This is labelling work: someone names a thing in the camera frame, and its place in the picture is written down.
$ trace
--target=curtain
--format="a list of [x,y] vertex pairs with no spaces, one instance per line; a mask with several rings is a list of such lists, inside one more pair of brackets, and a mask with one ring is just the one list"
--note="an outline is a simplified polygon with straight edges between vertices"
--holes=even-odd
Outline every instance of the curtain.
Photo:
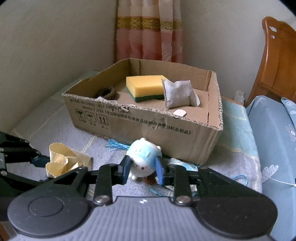
[[119,0],[116,58],[181,63],[180,0]]

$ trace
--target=sponge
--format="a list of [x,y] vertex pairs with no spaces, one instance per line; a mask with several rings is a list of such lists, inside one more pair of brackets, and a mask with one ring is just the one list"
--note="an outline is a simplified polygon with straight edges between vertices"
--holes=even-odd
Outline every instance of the sponge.
[[147,99],[163,99],[163,84],[161,79],[166,79],[163,75],[143,75],[126,77],[126,87],[138,102]]

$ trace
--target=white wall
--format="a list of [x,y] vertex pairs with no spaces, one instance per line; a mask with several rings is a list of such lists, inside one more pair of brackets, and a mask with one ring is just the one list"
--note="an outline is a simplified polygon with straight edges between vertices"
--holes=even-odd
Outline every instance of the white wall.
[[0,130],[88,70],[113,63],[116,0],[7,0],[0,6]]
[[261,62],[262,19],[272,16],[296,29],[296,17],[279,0],[184,0],[184,63],[217,72],[223,96],[247,99]]

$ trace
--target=open cardboard box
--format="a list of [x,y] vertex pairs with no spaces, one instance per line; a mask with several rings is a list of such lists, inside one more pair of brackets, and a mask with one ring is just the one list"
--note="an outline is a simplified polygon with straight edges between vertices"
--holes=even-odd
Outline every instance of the open cardboard box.
[[[135,102],[126,91],[125,79],[136,75],[164,75],[173,82],[190,80],[200,105],[166,110],[164,100]],[[99,89],[110,86],[118,92],[116,101],[95,99]],[[184,64],[124,59],[78,82],[63,96],[77,128],[125,144],[145,137],[164,154],[196,164],[206,162],[223,130],[216,73]],[[173,115],[176,109],[187,115]]]

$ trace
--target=plush toy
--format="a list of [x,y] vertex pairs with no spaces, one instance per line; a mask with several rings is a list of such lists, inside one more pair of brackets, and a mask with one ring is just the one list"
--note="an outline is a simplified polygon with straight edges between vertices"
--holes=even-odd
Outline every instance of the plush toy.
[[126,152],[133,163],[129,177],[136,180],[138,177],[147,177],[155,172],[155,158],[161,157],[161,148],[147,141],[145,138],[134,141]]

